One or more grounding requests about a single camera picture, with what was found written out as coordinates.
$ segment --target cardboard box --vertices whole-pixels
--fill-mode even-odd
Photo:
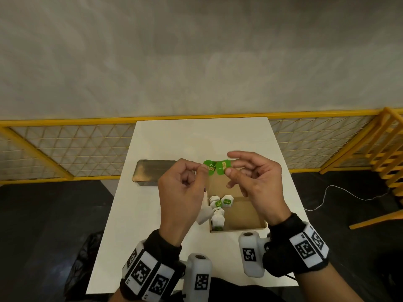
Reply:
[[[229,231],[245,231],[245,230],[256,230],[264,229],[267,227],[267,223],[262,216],[260,216],[249,198],[245,198],[242,195],[239,186],[236,185],[229,189],[226,184],[229,179],[225,175],[218,175],[214,173],[209,176],[208,184],[206,186],[206,191],[208,197],[217,195],[220,198],[225,195],[232,195],[234,197],[234,203],[232,207],[223,208],[225,211],[224,218],[224,228],[222,231],[212,231],[211,219],[209,220],[210,232],[229,232]]]

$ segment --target white cable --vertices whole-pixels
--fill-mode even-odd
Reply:
[[[326,197],[327,189],[328,189],[329,187],[331,187],[331,186],[340,188],[340,189],[342,189],[343,191],[346,191],[347,193],[349,193],[350,195],[353,195],[355,198],[358,198],[358,199],[361,199],[361,200],[364,200],[364,201],[373,200],[373,199],[375,199],[375,198],[380,198],[380,197],[383,197],[383,196],[385,196],[386,194],[389,193],[389,188],[388,188],[388,191],[387,191],[385,194],[383,194],[383,195],[375,196],[374,198],[370,198],[370,199],[362,199],[362,198],[360,198],[360,197],[355,196],[353,193],[350,193],[349,191],[347,191],[346,189],[344,189],[344,188],[342,188],[342,187],[335,186],[335,185],[329,185],[329,186],[326,187],[326,189],[325,189],[325,195],[323,195],[322,203],[321,203],[318,207],[314,208],[313,210],[308,210],[307,208],[304,208],[305,211],[310,211],[310,212],[312,212],[312,211],[315,211],[315,210],[319,209],[319,208],[325,203],[325,197]]]

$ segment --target black cable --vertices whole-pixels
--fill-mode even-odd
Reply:
[[[285,275],[286,277],[289,277],[290,279],[293,279],[293,280],[297,280],[297,279],[295,279],[294,277],[292,277],[292,276],[290,276],[290,275]]]

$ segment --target black floor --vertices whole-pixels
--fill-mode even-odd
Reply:
[[[334,184],[361,198],[387,191],[372,172],[293,174],[305,208],[317,207]],[[0,187],[2,301],[63,301],[77,252],[90,233],[105,227],[113,197],[99,181]],[[403,220],[356,230],[347,227],[399,209],[389,194],[364,202],[330,187],[325,204],[307,212],[331,249],[333,265],[365,301],[391,301],[375,273],[374,259],[403,247]],[[286,301],[303,301],[298,287],[274,288]]]

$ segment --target white table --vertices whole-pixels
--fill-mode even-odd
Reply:
[[[159,228],[161,212],[158,188],[139,186],[132,181],[137,161],[185,158],[201,163],[206,159],[225,159],[226,153],[231,150],[255,151],[279,162],[283,168],[285,201],[292,212],[297,213],[302,220],[308,220],[267,118],[139,121],[127,153],[87,294],[116,291],[123,264],[137,243]],[[266,237],[268,229],[260,230],[259,233],[261,237]],[[180,258],[186,260],[193,252],[206,254],[212,260],[214,277],[238,285],[297,285],[292,279],[276,278],[268,273],[261,279],[246,276],[239,252],[239,235],[240,232],[210,233],[208,223],[201,226],[195,223],[182,243]],[[175,289],[182,289],[181,280]]]

